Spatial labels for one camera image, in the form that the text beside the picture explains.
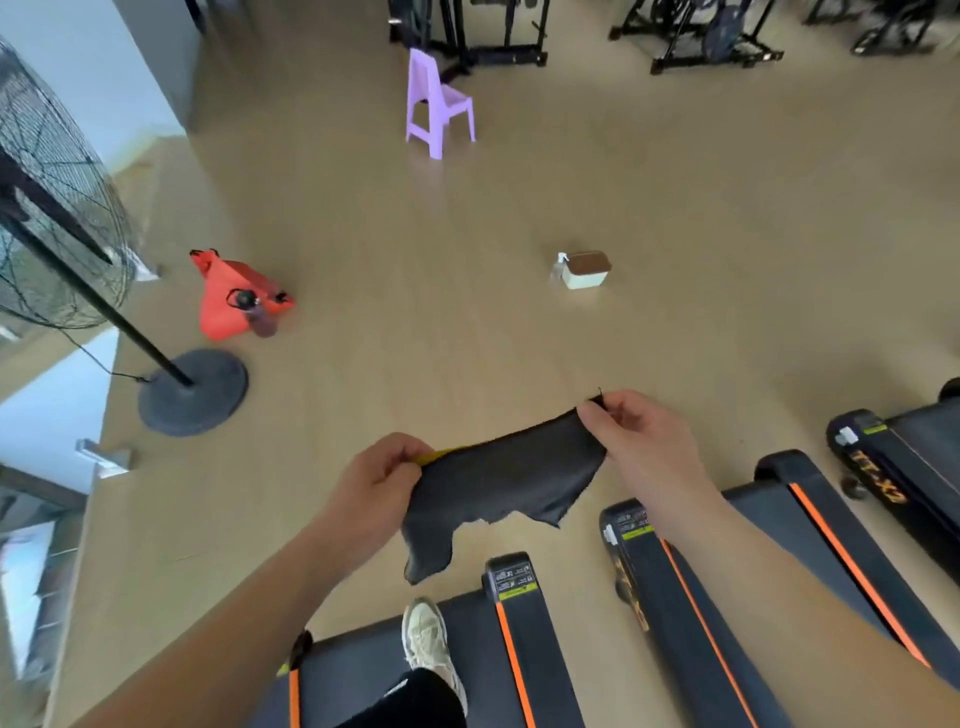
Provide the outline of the person's beige sneaker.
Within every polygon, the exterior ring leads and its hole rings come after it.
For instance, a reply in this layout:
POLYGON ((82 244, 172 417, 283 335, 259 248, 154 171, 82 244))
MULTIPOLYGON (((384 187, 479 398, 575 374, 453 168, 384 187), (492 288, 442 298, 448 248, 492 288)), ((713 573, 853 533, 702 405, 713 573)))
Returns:
POLYGON ((440 678, 455 694, 466 718, 469 699, 452 659, 449 631, 439 606, 427 597, 411 602, 402 616, 401 641, 409 668, 440 678))

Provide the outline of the cream box with brown lid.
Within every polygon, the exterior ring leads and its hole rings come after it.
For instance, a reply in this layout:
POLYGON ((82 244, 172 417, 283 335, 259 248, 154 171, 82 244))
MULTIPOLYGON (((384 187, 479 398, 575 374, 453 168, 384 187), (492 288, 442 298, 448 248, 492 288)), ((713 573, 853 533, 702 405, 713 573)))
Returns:
POLYGON ((564 286, 569 290, 603 285, 613 269, 612 262, 602 250, 579 251, 567 255, 568 278, 564 286))

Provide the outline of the person's right hand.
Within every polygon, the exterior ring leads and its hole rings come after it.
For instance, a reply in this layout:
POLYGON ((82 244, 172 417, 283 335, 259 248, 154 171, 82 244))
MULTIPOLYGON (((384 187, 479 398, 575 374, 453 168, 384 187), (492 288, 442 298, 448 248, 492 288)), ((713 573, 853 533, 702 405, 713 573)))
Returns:
POLYGON ((607 456, 669 542, 680 545, 726 506, 679 414, 634 390, 608 392, 599 402, 589 399, 578 407, 605 407, 623 428, 622 449, 607 456))

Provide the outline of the person's left hand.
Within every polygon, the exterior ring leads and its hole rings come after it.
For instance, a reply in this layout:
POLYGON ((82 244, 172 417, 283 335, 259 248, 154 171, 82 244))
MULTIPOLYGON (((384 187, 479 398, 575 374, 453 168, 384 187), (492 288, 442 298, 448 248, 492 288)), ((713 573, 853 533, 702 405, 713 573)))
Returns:
POLYGON ((434 449, 393 432, 357 453, 343 470, 318 520, 329 551, 345 573, 367 563, 400 531, 412 495, 399 495, 396 467, 422 465, 434 449))

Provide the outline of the purple plastic chair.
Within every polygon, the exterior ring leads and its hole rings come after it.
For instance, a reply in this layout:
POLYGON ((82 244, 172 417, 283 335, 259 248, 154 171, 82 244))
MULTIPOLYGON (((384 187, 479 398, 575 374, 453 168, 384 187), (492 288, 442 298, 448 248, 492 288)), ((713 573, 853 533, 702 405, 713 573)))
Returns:
POLYGON ((474 100, 441 81, 437 60, 430 54, 412 48, 409 50, 405 140, 417 139, 428 146, 434 161, 443 159, 446 128, 456 116, 465 116, 469 137, 476 141, 474 100), (427 126, 415 123, 416 106, 425 103, 427 126))

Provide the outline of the orange bag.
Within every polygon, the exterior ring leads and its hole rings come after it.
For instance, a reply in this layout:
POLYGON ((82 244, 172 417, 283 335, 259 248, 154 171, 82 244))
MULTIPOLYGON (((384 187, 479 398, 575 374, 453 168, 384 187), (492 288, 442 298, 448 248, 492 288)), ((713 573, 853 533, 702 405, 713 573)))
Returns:
POLYGON ((226 303, 228 293, 234 288, 255 290, 277 323, 282 314, 296 305, 294 297, 274 280, 244 262, 223 258, 216 249, 191 249, 189 257, 203 282, 199 329, 212 342, 224 342, 243 334, 256 335, 248 328, 242 313, 226 303))

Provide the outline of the person's left forearm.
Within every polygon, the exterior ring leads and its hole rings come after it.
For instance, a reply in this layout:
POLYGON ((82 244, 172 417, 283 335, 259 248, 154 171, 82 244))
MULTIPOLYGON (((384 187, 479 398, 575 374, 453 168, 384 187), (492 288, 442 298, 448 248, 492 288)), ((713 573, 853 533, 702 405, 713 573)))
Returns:
POLYGON ((70 728, 239 728, 362 552, 317 519, 70 728))

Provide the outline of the black weight machine frame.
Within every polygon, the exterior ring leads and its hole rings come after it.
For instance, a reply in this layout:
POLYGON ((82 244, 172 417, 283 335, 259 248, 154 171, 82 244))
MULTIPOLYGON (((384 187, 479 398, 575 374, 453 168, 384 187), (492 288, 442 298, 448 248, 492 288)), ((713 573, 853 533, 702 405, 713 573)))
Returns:
POLYGON ((438 59, 450 83, 482 67, 548 63, 551 0, 386 0, 388 40, 438 59))

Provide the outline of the dark water bottle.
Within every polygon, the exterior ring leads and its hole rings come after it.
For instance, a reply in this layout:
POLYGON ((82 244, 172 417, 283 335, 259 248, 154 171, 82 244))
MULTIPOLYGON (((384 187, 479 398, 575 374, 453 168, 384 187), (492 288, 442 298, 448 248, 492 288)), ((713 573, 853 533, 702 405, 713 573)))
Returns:
POLYGON ((278 333, 278 320, 258 297, 256 290, 234 288, 227 293, 225 302, 242 313, 247 327, 256 336, 271 338, 278 333))

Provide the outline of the black exercise bike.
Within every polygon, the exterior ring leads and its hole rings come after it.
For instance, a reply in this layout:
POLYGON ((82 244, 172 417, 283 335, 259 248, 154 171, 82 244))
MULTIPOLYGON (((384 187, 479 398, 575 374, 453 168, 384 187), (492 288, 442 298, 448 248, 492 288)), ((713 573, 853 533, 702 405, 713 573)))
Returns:
POLYGON ((785 52, 760 33, 777 0, 634 0, 607 40, 653 38, 665 44, 650 74, 696 67, 744 69, 781 62, 785 52))
POLYGON ((809 28, 855 27, 849 43, 855 58, 926 56, 937 21, 960 22, 960 0, 803 0, 801 24, 809 28))

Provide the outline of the person's right forearm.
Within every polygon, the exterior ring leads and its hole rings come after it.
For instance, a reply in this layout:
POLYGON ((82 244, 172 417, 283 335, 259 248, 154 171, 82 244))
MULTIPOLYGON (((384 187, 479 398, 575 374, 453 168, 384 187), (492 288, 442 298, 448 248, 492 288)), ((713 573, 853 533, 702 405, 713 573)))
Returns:
POLYGON ((718 491, 643 495, 797 728, 960 728, 960 692, 884 637, 718 491))

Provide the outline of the black standing fan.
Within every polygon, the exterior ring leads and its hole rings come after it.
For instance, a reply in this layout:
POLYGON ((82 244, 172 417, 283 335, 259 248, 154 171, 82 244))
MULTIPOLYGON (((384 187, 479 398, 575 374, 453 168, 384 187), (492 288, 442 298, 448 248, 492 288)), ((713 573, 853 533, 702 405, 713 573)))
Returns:
POLYGON ((0 313, 68 334, 108 324, 152 361, 138 414, 174 438, 222 425, 246 398, 234 354, 170 358, 122 314, 137 278, 135 232, 99 155, 56 94, 0 37, 0 313))

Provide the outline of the black cloth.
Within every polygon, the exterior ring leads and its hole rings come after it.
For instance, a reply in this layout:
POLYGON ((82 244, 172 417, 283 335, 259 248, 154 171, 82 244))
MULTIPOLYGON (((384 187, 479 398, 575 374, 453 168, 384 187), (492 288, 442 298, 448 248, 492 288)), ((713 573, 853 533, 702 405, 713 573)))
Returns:
POLYGON ((456 447, 420 466, 400 533, 412 586, 443 572, 463 525, 519 513, 558 528, 593 482, 606 447, 576 409, 496 439, 456 447))

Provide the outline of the black treadmill with orange stripes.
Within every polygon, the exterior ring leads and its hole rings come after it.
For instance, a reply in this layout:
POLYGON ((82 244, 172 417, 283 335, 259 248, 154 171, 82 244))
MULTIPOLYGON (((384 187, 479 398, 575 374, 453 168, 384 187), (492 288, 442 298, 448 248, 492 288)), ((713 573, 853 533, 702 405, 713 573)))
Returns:
POLYGON ((825 440, 846 468, 842 492, 877 499, 960 587, 960 377, 935 402, 889 418, 836 416, 825 440))
MULTIPOLYGON (((482 587, 440 601, 469 728, 585 728, 534 565, 525 552, 486 562, 482 587)), ((246 728, 335 728, 407 669, 402 616, 306 645, 246 728)))
MULTIPOLYGON (((881 634, 960 690, 960 648, 918 598, 841 494, 798 449, 761 458, 724 497, 881 634)), ((629 604, 692 728, 794 728, 707 590, 678 550, 627 499, 599 531, 629 604)))

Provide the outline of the person's black trouser leg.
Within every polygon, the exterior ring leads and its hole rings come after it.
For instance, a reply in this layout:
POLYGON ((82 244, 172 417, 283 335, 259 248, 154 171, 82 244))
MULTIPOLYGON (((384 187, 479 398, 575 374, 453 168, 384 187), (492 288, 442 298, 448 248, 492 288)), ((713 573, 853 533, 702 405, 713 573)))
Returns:
POLYGON ((335 728, 468 728, 468 724, 454 689, 435 671, 416 668, 335 728))

